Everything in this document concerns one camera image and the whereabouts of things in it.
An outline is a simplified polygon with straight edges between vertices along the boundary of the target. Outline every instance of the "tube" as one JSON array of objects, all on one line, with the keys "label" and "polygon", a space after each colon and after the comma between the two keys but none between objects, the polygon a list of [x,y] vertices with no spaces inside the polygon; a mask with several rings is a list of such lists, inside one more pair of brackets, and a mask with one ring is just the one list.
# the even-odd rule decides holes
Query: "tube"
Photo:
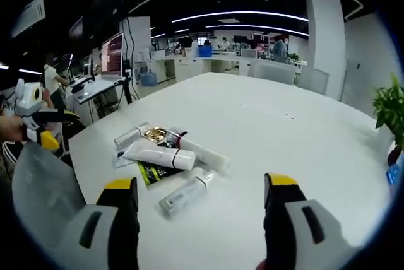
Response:
[{"label": "tube", "polygon": [[177,214],[197,198],[208,191],[208,184],[215,176],[213,170],[206,170],[201,175],[196,176],[192,181],[186,183],[172,194],[163,198],[159,205],[169,216]]},{"label": "tube", "polygon": [[192,151],[157,146],[143,138],[135,141],[123,157],[183,170],[191,170],[196,159]]},{"label": "tube", "polygon": [[202,161],[219,173],[225,173],[225,169],[229,164],[229,159],[198,144],[195,144],[191,138],[191,135],[187,131],[184,131],[178,127],[170,128],[167,131],[167,142],[172,143],[182,150],[195,152],[196,158],[199,161]]},{"label": "tube", "polygon": [[150,127],[149,123],[144,122],[128,132],[122,134],[114,140],[117,151],[123,150],[129,147],[133,142],[139,140],[142,134]]}]

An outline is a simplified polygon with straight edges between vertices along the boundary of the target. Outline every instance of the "blue container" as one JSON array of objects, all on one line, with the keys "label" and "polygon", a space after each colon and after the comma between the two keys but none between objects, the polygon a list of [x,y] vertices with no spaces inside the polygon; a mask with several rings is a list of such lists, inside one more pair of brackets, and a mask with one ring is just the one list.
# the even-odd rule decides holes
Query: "blue container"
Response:
[{"label": "blue container", "polygon": [[210,45],[199,46],[198,54],[200,57],[212,57],[212,46]]},{"label": "blue container", "polygon": [[145,87],[154,87],[157,85],[157,75],[153,71],[140,74],[141,84]]}]

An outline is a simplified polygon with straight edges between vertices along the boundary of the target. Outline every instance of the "gold object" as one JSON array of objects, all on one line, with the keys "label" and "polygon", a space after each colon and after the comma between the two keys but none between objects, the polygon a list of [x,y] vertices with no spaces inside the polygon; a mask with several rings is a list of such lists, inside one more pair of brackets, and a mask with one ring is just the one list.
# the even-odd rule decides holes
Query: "gold object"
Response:
[{"label": "gold object", "polygon": [[149,141],[152,141],[154,143],[159,143],[165,138],[166,134],[167,134],[167,131],[163,128],[151,127],[143,133],[143,136],[146,139],[148,139]]}]

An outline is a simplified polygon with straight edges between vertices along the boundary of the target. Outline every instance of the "tube cap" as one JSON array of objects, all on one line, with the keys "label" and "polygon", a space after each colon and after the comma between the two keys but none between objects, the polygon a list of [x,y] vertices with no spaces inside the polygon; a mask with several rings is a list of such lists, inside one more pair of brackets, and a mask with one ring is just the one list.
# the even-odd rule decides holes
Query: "tube cap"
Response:
[{"label": "tube cap", "polygon": [[205,170],[202,174],[199,174],[196,177],[199,178],[202,181],[202,183],[205,184],[206,188],[208,188],[208,185],[216,176],[216,174],[217,173],[214,170]]},{"label": "tube cap", "polygon": [[196,155],[193,151],[178,150],[172,160],[174,168],[191,170],[195,164]]}]

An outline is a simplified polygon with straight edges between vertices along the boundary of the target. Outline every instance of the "window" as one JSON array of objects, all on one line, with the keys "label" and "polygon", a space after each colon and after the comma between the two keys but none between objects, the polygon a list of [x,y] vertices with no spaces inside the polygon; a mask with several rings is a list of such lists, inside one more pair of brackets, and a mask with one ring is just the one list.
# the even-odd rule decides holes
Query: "window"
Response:
[{"label": "window", "polygon": [[207,40],[209,40],[207,37],[198,37],[198,45],[203,45]]},{"label": "window", "polygon": [[169,38],[167,47],[174,48],[178,44],[178,38]]}]

